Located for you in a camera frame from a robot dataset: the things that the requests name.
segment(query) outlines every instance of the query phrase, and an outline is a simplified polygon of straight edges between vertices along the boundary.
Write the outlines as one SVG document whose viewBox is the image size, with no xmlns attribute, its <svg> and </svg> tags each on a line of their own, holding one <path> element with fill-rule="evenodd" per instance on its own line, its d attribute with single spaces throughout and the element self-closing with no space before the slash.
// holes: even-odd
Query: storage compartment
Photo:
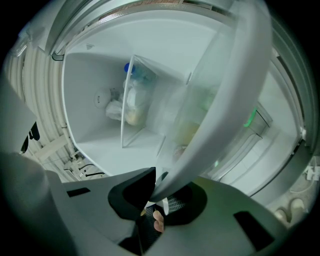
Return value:
<svg viewBox="0 0 320 256">
<path fill-rule="evenodd" d="M 155 165 L 186 89 L 154 61 L 133 55 L 126 73 L 127 62 L 73 53 L 64 67 L 65 108 L 73 139 L 101 168 L 122 167 L 123 172 Z M 153 80 L 137 81 L 133 67 L 151 72 Z M 138 97 L 143 98 L 142 105 Z M 121 102 L 121 120 L 106 116 L 106 108 L 114 102 Z"/>
<path fill-rule="evenodd" d="M 159 176 L 167 165 L 161 155 L 174 144 L 187 80 L 220 26 L 194 13 L 145 11 L 111 20 L 70 46 L 63 67 L 63 103 L 76 147 L 108 175 L 156 166 Z M 137 125 L 126 121 L 125 89 L 131 77 L 124 67 L 129 62 L 156 74 L 145 121 Z M 121 121 L 106 117 L 102 107 L 110 89 L 124 94 Z"/>
</svg>

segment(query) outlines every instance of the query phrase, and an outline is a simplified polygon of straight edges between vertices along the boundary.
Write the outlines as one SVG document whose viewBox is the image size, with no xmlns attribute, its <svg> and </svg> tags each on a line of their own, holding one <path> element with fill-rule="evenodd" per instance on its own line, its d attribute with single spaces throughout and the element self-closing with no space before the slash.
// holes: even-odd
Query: white wall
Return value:
<svg viewBox="0 0 320 256">
<path fill-rule="evenodd" d="M 101 88 L 118 88 L 126 79 L 125 60 L 90 53 L 66 56 L 63 94 L 66 116 L 76 143 L 100 129 L 115 129 L 120 122 L 106 117 L 105 108 L 95 106 Z"/>
</svg>

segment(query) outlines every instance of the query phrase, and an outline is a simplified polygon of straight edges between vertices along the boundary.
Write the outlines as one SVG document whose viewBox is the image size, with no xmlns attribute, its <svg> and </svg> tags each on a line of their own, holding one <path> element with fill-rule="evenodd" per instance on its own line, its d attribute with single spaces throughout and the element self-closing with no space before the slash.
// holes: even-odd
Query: plastic bag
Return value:
<svg viewBox="0 0 320 256">
<path fill-rule="evenodd" d="M 121 121 L 122 103 L 117 100 L 112 100 L 105 108 L 105 115 L 108 118 Z"/>
</svg>

